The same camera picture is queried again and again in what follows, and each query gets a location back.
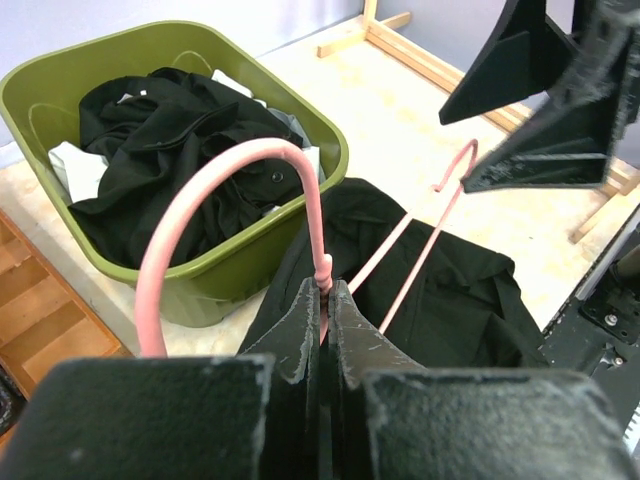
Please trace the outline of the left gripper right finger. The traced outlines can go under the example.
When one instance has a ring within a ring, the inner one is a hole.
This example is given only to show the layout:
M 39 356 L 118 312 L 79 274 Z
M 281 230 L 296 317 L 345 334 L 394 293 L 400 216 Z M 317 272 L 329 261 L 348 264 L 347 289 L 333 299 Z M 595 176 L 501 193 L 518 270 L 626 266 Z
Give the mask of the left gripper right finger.
M 343 281 L 328 300 L 338 479 L 635 479 L 603 391 L 558 369 L 427 368 Z

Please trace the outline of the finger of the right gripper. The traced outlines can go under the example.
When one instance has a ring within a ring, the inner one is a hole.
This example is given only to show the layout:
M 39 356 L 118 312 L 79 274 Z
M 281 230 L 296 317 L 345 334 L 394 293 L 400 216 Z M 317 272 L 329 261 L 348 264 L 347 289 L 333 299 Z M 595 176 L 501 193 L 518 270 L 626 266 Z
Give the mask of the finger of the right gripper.
M 508 0 L 486 43 L 439 111 L 455 123 L 551 88 L 577 46 L 546 13 L 545 0 Z
M 548 99 L 463 179 L 467 193 L 599 186 L 631 122 L 631 24 L 591 22 Z

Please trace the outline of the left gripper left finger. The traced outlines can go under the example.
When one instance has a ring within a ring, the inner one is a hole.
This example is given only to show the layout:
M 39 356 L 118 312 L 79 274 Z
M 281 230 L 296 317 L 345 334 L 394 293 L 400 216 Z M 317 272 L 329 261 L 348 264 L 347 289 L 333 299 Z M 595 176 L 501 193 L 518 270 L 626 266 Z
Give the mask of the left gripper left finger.
M 39 384 L 5 479 L 314 479 L 320 294 L 233 357 L 84 358 Z

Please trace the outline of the black shirt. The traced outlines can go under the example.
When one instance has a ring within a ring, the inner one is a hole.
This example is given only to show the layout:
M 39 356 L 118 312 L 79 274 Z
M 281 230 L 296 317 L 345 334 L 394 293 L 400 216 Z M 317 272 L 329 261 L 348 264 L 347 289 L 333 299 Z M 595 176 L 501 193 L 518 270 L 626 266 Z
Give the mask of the black shirt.
M 137 269 L 178 191 L 214 157 L 257 138 L 304 140 L 264 106 L 210 78 L 163 67 L 105 82 L 79 103 L 80 146 L 106 158 L 95 198 L 70 211 L 107 260 Z M 237 171 L 189 221 L 171 259 L 191 261 L 302 194 L 296 170 L 267 158 Z
M 324 242 L 333 277 L 349 282 L 405 215 L 366 180 L 347 178 L 322 194 Z M 431 235 L 412 220 L 353 295 L 378 327 Z M 547 368 L 543 335 L 521 298 L 514 261 L 455 235 L 439 235 L 385 336 L 425 367 Z M 314 267 L 306 223 L 287 250 L 239 352 L 289 310 Z

